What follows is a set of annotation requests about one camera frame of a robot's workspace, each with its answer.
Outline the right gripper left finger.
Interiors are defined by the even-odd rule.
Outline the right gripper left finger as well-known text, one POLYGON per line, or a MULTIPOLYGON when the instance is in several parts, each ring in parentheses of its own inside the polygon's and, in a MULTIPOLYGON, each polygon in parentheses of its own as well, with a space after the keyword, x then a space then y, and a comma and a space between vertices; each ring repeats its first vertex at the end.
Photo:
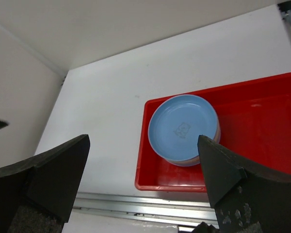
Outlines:
POLYGON ((69 221, 90 149, 79 135, 0 168, 0 233, 60 233, 69 221))

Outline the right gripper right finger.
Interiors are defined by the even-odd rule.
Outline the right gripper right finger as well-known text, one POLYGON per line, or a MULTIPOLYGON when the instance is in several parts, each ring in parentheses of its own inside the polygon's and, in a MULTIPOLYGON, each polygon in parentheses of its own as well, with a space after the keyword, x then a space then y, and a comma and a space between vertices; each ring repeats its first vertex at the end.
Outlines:
POLYGON ((198 138, 210 206, 222 233, 291 233, 291 175, 198 138))

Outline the pink plate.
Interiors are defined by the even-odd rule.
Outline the pink plate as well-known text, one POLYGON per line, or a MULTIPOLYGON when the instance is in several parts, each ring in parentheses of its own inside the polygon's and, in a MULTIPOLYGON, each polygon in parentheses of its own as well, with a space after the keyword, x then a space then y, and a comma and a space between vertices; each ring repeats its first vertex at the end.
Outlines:
POLYGON ((198 120, 195 123, 182 122, 174 131, 175 135, 168 140, 166 161, 176 166, 194 166, 200 163, 198 152, 198 138, 200 135, 208 136, 215 142, 221 138, 219 120, 206 123, 198 120))

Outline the blue plate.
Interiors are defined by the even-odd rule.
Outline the blue plate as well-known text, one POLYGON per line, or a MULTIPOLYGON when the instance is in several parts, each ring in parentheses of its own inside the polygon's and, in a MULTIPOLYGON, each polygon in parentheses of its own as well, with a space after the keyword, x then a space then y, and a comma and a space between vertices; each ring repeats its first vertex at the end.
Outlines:
POLYGON ((171 97, 157 108, 147 134, 161 158, 174 165, 192 166, 199 163, 199 136, 219 142, 221 129, 218 115, 207 100, 185 94, 171 97))

